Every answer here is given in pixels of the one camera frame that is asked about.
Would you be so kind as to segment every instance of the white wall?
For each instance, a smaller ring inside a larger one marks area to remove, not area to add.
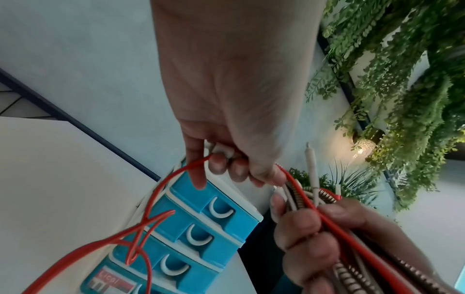
[[[465,162],[448,160],[437,188],[440,192],[418,193],[417,201],[398,213],[397,220],[453,286],[465,264]]]
[[[0,67],[160,176],[184,152],[180,129],[161,82],[148,0],[3,0]],[[311,71],[321,65],[317,47]],[[302,108],[292,144],[280,163],[304,169],[310,141],[320,173],[334,160],[352,161],[349,138],[334,130],[348,103],[332,99]],[[266,211],[269,188],[239,189]],[[378,200],[392,215],[392,197]]]

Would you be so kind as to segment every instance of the light fixture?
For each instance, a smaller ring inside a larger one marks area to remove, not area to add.
[[[354,158],[359,156],[370,156],[383,136],[384,132],[377,128],[372,128],[364,138],[360,138],[360,133],[355,131],[352,136],[356,151]]]

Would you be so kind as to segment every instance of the tiled floor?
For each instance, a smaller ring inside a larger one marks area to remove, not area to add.
[[[0,83],[0,116],[56,120],[48,113]]]

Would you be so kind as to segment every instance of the bundle of cables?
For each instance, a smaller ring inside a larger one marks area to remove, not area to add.
[[[191,162],[186,166],[173,171],[170,175],[168,175],[165,179],[163,179],[160,183],[158,183],[157,187],[153,191],[150,199],[147,202],[145,207],[145,211],[142,217],[142,220],[139,224],[127,228],[113,236],[110,236],[106,239],[95,241],[89,244],[86,244],[80,248],[75,249],[74,251],[70,252],[60,260],[58,260],[55,264],[53,264],[47,271],[45,271],[39,278],[37,278],[26,290],[24,290],[23,294],[36,294],[38,293],[47,283],[49,283],[53,278],[55,278],[59,273],[63,270],[74,264],[79,259],[85,257],[86,255],[104,247],[107,245],[122,245],[129,247],[129,251],[127,253],[125,263],[130,265],[134,260],[140,255],[147,266],[147,285],[146,285],[146,294],[150,294],[151,292],[151,277],[152,277],[152,266],[150,264],[150,260],[147,254],[142,249],[147,238],[150,236],[151,232],[166,218],[173,215],[175,213],[174,210],[165,211],[157,216],[149,218],[150,210],[156,200],[156,197],[161,192],[162,188],[176,175],[186,171],[193,169],[198,166],[203,166],[205,161],[210,158],[211,154],[199,159],[197,161]],[[360,244],[353,236],[348,234],[345,230],[341,229],[335,223],[333,223],[328,217],[321,214],[319,210],[316,209],[315,205],[313,205],[308,197],[305,195],[304,190],[302,187],[294,180],[294,178],[281,166],[279,168],[286,174],[288,183],[295,189],[295,191],[299,194],[301,199],[304,201],[305,206],[309,209],[315,210],[318,215],[320,216],[323,225],[325,228],[333,233],[339,240],[342,240],[345,244],[350,246],[354,249],[372,268],[374,268],[379,274],[389,283],[390,287],[394,290],[397,294],[411,294],[412,291],[402,282],[400,281],[399,277],[392,273],[389,269],[385,267],[385,265],[380,262],[380,259],[370,250],[368,250],[365,246]],[[153,224],[145,236],[140,239],[145,226]],[[122,238],[136,232],[136,237],[132,242],[128,242],[122,240]]]

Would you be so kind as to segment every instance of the hand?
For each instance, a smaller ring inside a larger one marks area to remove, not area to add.
[[[278,194],[273,195],[270,206],[272,218],[277,222],[276,244],[286,252],[283,258],[284,273],[293,283],[303,287],[304,293],[333,294],[329,281],[318,274],[339,259],[336,238],[328,232],[306,238],[321,228],[320,218],[315,211],[305,209],[286,213],[284,200]],[[319,210],[343,228],[363,231],[385,250],[438,281],[451,293],[456,293],[444,284],[426,256],[394,222],[354,199],[320,205]]]
[[[152,0],[163,84],[186,145],[204,141],[245,154],[209,160],[214,174],[280,186],[275,165],[295,128],[324,0]],[[203,167],[189,171],[202,189]]]

